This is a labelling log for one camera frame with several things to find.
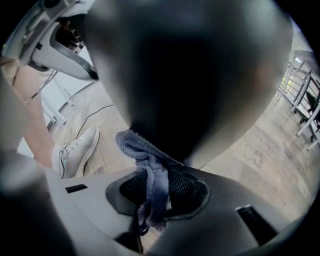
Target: black cable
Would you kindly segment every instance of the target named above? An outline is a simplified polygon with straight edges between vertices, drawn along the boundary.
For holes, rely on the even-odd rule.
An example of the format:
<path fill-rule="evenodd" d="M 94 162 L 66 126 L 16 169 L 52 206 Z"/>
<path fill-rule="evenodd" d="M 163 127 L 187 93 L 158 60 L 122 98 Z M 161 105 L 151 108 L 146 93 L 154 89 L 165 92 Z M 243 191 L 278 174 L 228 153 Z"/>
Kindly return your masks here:
<path fill-rule="evenodd" d="M 49 81 L 49 79 L 51 78 L 52 74 L 55 72 L 55 70 L 52 70 L 51 74 L 49 75 L 49 77 L 47 78 L 47 80 L 44 82 L 43 86 L 39 88 L 39 90 L 36 91 L 35 94 L 33 94 L 30 98 L 28 98 L 24 103 L 28 103 L 29 101 L 31 101 L 34 97 L 36 97 L 46 86 L 47 86 L 47 82 Z"/>
<path fill-rule="evenodd" d="M 61 165 L 62 165 L 62 168 L 63 168 L 63 174 L 61 176 L 61 179 L 63 179 L 64 176 L 65 176 L 65 165 L 64 165 L 64 163 L 62 161 L 62 156 L 63 156 L 63 154 L 61 154 L 61 156 L 60 156 L 60 162 L 61 162 Z"/>
<path fill-rule="evenodd" d="M 101 110 L 103 110 L 103 109 L 105 109 L 105 108 L 112 107 L 112 106 L 114 106 L 114 104 L 109 105 L 109 106 L 103 106 L 102 108 L 100 108 L 100 109 L 99 109 L 99 110 L 97 110 L 96 112 L 94 112 L 94 113 L 92 113 L 92 114 L 88 115 L 88 116 L 86 117 L 86 119 L 84 120 L 83 124 L 81 125 L 81 127 L 80 127 L 80 129 L 79 129 L 79 131 L 78 131 L 78 134 L 76 135 L 75 139 L 77 139 L 77 138 L 78 138 L 78 136 L 79 136 L 79 134 L 80 134 L 81 129 L 84 127 L 84 125 L 85 125 L 85 123 L 86 123 L 86 121 L 88 120 L 88 118 L 89 118 L 89 117 L 93 116 L 94 114 L 98 113 L 99 111 L 101 111 Z"/>

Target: chair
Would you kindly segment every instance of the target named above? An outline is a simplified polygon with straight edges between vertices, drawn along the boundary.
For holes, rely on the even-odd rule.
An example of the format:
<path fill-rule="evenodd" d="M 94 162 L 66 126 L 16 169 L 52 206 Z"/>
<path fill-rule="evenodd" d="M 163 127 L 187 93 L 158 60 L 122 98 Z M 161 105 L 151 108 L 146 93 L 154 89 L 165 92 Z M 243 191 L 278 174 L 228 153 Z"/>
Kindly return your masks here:
<path fill-rule="evenodd" d="M 316 108 L 317 108 L 317 106 L 319 105 L 320 93 L 318 94 L 317 98 L 314 97 L 309 91 L 307 91 L 305 93 L 305 95 L 306 95 L 306 99 L 307 99 L 307 101 L 308 101 L 308 103 L 310 105 L 310 108 L 308 109 L 308 113 L 311 113 L 311 112 L 314 113 Z M 309 118 L 302 117 L 300 119 L 300 124 L 303 124 L 303 123 L 307 122 L 309 120 Z M 317 130 L 315 132 L 317 133 L 319 131 L 319 129 L 320 129 L 320 112 L 318 112 L 318 114 L 315 116 L 314 122 L 315 122 L 316 127 L 317 127 Z M 314 139 L 315 139 L 315 136 L 312 135 L 311 136 L 311 143 L 314 142 Z"/>

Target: person's leg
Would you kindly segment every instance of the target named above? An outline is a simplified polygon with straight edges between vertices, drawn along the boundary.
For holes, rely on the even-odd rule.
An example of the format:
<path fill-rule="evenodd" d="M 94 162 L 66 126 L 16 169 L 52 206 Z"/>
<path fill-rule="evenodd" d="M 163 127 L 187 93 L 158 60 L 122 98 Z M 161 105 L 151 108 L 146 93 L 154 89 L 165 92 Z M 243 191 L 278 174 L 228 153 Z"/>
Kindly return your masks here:
<path fill-rule="evenodd" d="M 1 71 L 23 102 L 40 88 L 39 72 L 18 61 L 0 58 Z M 26 103 L 30 110 L 30 125 L 24 136 L 29 148 L 43 166 L 52 167 L 61 178 L 82 176 L 86 162 L 92 156 L 98 141 L 99 130 L 89 128 L 73 142 L 55 144 L 45 124 L 41 96 Z"/>
<path fill-rule="evenodd" d="M 15 76 L 13 88 L 22 101 L 28 100 L 39 88 L 39 72 L 29 66 L 21 66 Z M 55 142 L 47 129 L 40 94 L 26 103 L 30 109 L 29 127 L 25 133 L 25 141 L 44 167 L 52 168 L 52 154 Z"/>

